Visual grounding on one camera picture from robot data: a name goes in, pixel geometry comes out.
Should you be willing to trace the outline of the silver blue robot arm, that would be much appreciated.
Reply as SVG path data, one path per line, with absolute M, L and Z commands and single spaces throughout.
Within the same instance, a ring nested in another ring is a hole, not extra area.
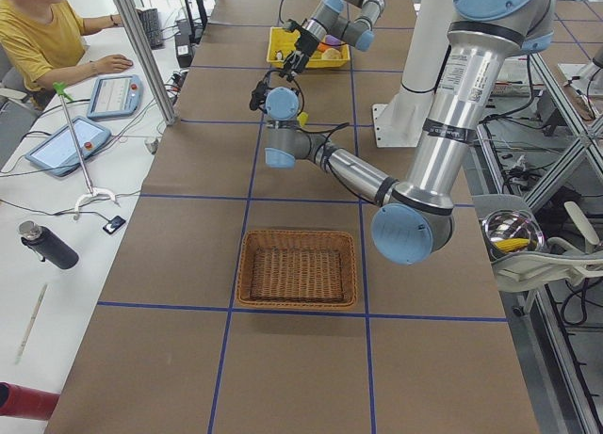
M 385 9 L 385 0 L 320 0 L 301 22 L 285 21 L 284 30 L 298 37 L 284 60 L 284 70 L 301 73 L 327 36 L 365 52 L 374 41 L 374 27 Z
M 376 205 L 373 243 L 388 260 L 411 265 L 446 245 L 454 221 L 450 191 L 474 139 L 505 59 L 547 48 L 556 0 L 451 0 L 450 51 L 422 125 L 415 158 L 397 180 L 336 146 L 329 137 L 304 131 L 299 123 L 297 77 L 327 36 L 365 51 L 384 0 L 321 0 L 303 23 L 288 21 L 299 38 L 279 75 L 283 87 L 260 81 L 250 107 L 269 117 L 266 163 L 290 169 L 307 159 L 331 173 L 350 191 Z

